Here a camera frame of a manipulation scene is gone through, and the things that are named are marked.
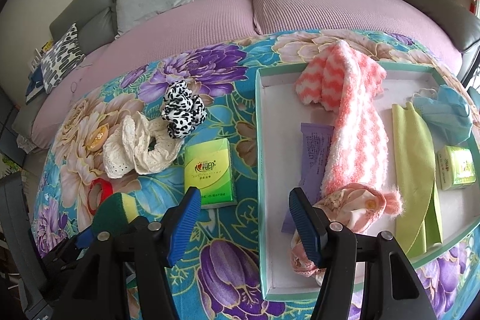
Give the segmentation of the green tissue pack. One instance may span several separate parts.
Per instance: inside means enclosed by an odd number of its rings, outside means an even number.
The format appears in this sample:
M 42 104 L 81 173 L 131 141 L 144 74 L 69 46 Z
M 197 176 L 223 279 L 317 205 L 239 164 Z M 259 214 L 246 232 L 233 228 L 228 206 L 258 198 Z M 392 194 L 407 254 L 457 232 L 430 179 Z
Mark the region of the green tissue pack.
M 441 190 L 463 189 L 476 182 L 473 155 L 469 149 L 445 145 L 435 158 Z
M 187 146 L 184 184 L 201 193 L 201 208 L 215 209 L 237 204 L 229 141 L 225 138 Z

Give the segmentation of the orange hair clip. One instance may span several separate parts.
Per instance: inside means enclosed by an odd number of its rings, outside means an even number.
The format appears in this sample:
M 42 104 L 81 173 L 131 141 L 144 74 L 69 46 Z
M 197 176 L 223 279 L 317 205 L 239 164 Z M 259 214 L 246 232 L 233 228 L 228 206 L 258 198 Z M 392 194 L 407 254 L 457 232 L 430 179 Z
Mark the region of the orange hair clip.
M 109 127 L 103 125 L 98 127 L 95 131 L 92 132 L 89 139 L 86 142 L 86 149 L 89 152 L 97 152 L 103 148 L 103 144 L 108 138 Z

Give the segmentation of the light green cloth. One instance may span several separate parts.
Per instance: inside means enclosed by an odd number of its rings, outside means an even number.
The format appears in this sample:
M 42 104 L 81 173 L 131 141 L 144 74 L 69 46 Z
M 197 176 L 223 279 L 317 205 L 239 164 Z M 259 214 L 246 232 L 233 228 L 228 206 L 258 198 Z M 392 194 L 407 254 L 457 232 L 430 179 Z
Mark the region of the light green cloth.
M 403 200 L 395 237 L 412 259 L 443 242 L 434 143 L 411 102 L 392 106 L 392 125 L 396 183 Z

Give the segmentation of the black white patterned cushion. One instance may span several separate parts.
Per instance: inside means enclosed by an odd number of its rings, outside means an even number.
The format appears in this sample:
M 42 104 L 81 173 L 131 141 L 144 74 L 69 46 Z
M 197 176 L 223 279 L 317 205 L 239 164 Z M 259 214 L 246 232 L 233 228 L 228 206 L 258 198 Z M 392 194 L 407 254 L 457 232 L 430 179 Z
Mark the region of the black white patterned cushion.
M 77 25 L 74 23 L 41 60 L 45 93 L 50 94 L 77 65 L 83 62 L 84 58 L 85 54 L 78 41 Z

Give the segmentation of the teal white shallow tray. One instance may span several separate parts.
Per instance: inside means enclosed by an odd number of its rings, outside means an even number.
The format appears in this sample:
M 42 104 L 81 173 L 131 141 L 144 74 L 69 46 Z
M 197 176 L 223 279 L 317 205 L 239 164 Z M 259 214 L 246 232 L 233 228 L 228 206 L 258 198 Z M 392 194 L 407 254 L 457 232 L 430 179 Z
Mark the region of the teal white shallow tray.
M 382 92 L 372 100 L 388 137 L 380 179 L 380 171 L 371 164 L 364 174 L 354 175 L 347 168 L 347 182 L 373 185 L 379 191 L 389 191 L 396 185 L 392 106 L 405 108 L 414 93 L 428 88 L 438 89 L 446 82 L 433 68 L 425 64 L 379 62 L 385 79 Z M 259 272 L 261 292 L 269 301 L 301 301 L 317 298 L 320 286 L 314 278 L 296 274 L 290 264 L 290 244 L 293 233 L 282 232 L 287 215 L 288 196 L 302 179 L 303 134 L 301 124 L 334 125 L 336 115 L 322 104 L 304 105 L 295 92 L 295 82 L 306 63 L 287 63 L 260 68 L 256 72 L 256 128 L 258 149 L 258 215 Z M 411 259 L 415 268 L 424 266 L 463 240 L 479 226 L 479 181 L 460 190 L 439 188 L 439 204 L 443 241 L 429 251 Z

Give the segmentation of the blue face mask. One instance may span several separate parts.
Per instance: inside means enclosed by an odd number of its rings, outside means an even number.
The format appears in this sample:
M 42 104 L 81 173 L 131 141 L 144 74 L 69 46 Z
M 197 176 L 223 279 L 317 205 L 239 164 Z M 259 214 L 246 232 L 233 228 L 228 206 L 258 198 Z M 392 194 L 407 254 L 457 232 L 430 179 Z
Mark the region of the blue face mask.
M 459 145 L 471 136 L 473 119 L 467 100 L 454 88 L 440 85 L 423 88 L 411 97 L 411 102 L 427 125 L 449 145 Z

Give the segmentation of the yellow green sponge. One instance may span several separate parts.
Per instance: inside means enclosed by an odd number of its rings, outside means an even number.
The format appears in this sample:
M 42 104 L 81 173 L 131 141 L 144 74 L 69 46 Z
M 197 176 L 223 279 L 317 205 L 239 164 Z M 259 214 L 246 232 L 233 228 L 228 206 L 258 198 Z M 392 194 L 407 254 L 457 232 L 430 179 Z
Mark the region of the yellow green sponge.
M 113 193 L 97 209 L 91 224 L 92 235 L 97 237 L 102 232 L 111 236 L 123 235 L 138 216 L 137 200 L 134 196 Z

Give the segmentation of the pink floral scrunchie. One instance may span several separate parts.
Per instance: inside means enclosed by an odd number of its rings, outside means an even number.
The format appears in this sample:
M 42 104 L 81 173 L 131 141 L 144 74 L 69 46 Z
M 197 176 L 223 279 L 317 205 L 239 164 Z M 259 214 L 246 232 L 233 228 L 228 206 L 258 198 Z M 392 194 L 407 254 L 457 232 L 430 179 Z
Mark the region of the pink floral scrunchie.
M 314 207 L 323 210 L 331 222 L 339 222 L 355 233 L 365 232 L 386 209 L 386 197 L 364 184 L 349 184 L 318 201 Z M 295 231 L 290 243 L 290 264 L 296 274 L 313 277 L 321 285 L 325 275 L 310 261 Z

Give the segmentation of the cream lace scrunchie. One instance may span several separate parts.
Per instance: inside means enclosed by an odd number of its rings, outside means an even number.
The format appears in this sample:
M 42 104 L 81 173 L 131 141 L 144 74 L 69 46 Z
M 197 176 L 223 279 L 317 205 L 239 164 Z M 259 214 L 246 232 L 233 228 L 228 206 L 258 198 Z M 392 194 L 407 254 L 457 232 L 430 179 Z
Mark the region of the cream lace scrunchie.
M 184 143 L 168 134 L 168 122 L 149 120 L 140 112 L 127 115 L 103 144 L 103 167 L 110 179 L 131 171 L 158 174 L 176 160 Z

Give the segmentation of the books beside sofa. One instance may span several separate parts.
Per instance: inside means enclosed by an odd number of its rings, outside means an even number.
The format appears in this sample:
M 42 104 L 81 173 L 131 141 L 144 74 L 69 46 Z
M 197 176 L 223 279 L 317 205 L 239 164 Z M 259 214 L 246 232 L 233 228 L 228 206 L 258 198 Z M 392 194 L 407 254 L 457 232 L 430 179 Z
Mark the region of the books beside sofa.
M 28 105 L 39 94 L 45 91 L 43 86 L 43 76 L 41 73 L 41 60 L 53 47 L 54 41 L 49 40 L 40 50 L 34 51 L 34 58 L 30 62 L 30 74 L 28 75 L 28 87 L 25 93 L 25 103 Z

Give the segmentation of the grey sofa with pink cover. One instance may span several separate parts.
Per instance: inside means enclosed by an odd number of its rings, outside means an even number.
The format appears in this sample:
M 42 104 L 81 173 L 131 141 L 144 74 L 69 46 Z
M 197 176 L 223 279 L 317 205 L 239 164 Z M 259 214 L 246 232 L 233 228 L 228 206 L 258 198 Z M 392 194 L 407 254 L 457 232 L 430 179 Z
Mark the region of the grey sofa with pink cover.
M 192 0 L 119 37 L 116 0 L 72 0 L 49 27 L 76 26 L 85 58 L 51 93 L 16 112 L 13 132 L 49 148 L 73 104 L 154 60 L 226 40 L 307 29 L 366 29 L 425 45 L 458 79 L 479 55 L 479 19 L 455 0 Z

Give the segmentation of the green tissue pack front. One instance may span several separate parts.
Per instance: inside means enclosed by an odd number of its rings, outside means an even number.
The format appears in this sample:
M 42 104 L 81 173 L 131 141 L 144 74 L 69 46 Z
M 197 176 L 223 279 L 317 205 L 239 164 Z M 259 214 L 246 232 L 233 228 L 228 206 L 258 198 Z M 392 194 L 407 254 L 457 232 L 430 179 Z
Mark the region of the green tissue pack front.
M 469 149 L 445 145 L 435 158 L 441 190 L 463 189 L 476 182 L 473 155 Z

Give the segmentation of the pink white zigzag towel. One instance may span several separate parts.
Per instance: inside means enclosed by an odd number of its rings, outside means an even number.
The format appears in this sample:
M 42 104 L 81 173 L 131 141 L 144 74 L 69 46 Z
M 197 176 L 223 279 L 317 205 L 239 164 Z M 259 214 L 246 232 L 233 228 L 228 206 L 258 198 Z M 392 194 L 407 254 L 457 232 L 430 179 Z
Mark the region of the pink white zigzag towel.
M 306 66 L 295 82 L 295 93 L 305 106 L 319 104 L 335 114 L 321 196 L 349 184 L 364 184 L 382 193 L 385 212 L 397 216 L 403 211 L 402 200 L 398 190 L 383 189 L 389 139 L 374 107 L 385 77 L 376 61 L 340 40 Z

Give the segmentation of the leopard print scrunchie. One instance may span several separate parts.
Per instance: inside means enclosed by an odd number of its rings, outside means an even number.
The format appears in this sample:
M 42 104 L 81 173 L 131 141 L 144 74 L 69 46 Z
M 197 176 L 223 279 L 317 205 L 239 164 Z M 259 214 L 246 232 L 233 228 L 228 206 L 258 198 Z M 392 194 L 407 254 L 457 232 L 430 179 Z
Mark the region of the leopard print scrunchie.
M 173 139 L 184 139 L 207 118 L 202 98 L 193 94 L 185 81 L 171 84 L 163 98 L 160 117 L 168 123 L 168 134 Z

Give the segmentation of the purple wipes packet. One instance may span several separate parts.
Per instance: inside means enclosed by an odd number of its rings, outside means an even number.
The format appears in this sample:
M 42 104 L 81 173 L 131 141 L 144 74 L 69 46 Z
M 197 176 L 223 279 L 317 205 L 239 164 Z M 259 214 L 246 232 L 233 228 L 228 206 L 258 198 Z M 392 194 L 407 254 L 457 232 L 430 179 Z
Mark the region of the purple wipes packet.
M 334 133 L 331 125 L 301 123 L 302 158 L 299 187 L 314 205 L 321 199 L 329 148 Z

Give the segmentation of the red hanging decoration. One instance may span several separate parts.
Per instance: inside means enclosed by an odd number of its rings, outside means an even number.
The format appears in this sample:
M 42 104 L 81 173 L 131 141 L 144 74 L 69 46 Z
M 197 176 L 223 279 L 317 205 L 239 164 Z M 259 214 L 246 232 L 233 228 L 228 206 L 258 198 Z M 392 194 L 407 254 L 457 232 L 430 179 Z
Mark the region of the red hanging decoration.
M 480 18 L 480 0 L 471 0 L 469 8 L 472 14 Z

